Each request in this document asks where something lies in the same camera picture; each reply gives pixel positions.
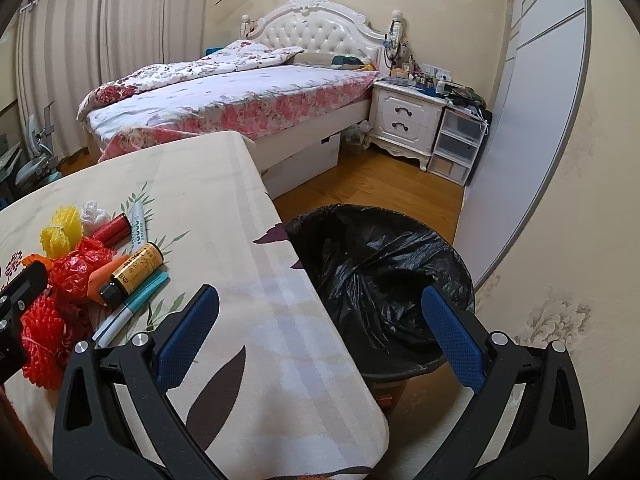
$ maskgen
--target bed frame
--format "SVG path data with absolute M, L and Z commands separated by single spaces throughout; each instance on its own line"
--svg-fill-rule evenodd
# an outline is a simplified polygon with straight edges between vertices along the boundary
M 396 10 L 393 19 L 402 13 Z M 367 18 L 348 7 L 329 0 L 289 0 L 260 18 L 250 31 L 251 19 L 245 14 L 240 39 L 271 48 L 301 46 L 306 52 L 355 56 L 389 74 L 383 41 L 385 35 L 373 30 Z M 353 124 L 369 118 L 370 99 L 347 105 L 255 141 L 255 165 L 263 171 L 295 153 Z

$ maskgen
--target white tufted headboard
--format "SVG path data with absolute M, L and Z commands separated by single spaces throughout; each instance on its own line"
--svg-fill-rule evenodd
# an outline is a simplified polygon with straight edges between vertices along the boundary
M 402 16 L 396 10 L 394 16 Z M 388 74 L 383 41 L 385 35 L 373 30 L 362 14 L 329 0 L 289 0 L 258 20 L 248 33 L 250 18 L 242 17 L 242 40 L 263 43 L 271 48 L 301 46 L 307 52 L 355 56 L 372 62 Z

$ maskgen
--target red plastic bag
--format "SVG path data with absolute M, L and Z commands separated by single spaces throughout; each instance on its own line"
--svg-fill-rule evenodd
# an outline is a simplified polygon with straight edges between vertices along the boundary
M 89 275 L 108 264 L 114 254 L 102 242 L 82 238 L 67 256 L 53 260 L 49 285 L 58 293 L 60 300 L 83 303 L 86 301 Z
M 65 370 L 75 344 L 82 339 L 91 339 L 94 335 L 94 327 L 87 315 L 86 306 L 77 306 L 62 298 L 56 298 L 56 309 L 65 322 L 62 335 L 64 351 L 58 355 L 58 365 Z
M 27 362 L 22 374 L 36 386 L 59 390 L 62 386 L 65 321 L 56 309 L 56 297 L 39 295 L 21 318 L 22 346 Z

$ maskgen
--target nightstand drawer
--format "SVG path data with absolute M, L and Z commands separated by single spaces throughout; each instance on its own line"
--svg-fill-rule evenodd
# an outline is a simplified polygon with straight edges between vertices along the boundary
M 390 115 L 378 114 L 376 118 L 375 133 L 401 142 L 408 141 L 408 145 L 420 140 L 421 129 L 420 124 L 403 121 Z
M 410 97 L 396 96 L 390 92 L 381 92 L 378 111 L 400 120 L 422 124 L 424 120 L 424 103 L 414 101 Z

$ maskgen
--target blue cloth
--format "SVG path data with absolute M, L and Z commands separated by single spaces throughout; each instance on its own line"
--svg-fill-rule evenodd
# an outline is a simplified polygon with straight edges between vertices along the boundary
M 435 88 L 416 88 L 416 90 L 422 94 L 428 95 L 430 97 L 444 97 L 436 92 Z
M 213 48 L 208 48 L 208 49 L 205 51 L 204 55 L 205 55 L 205 56 L 208 56 L 209 54 L 213 54 L 214 52 L 217 52 L 217 51 L 219 51 L 219 50 L 222 50 L 223 48 L 224 48 L 223 46 L 215 46 L 215 47 L 213 47 Z

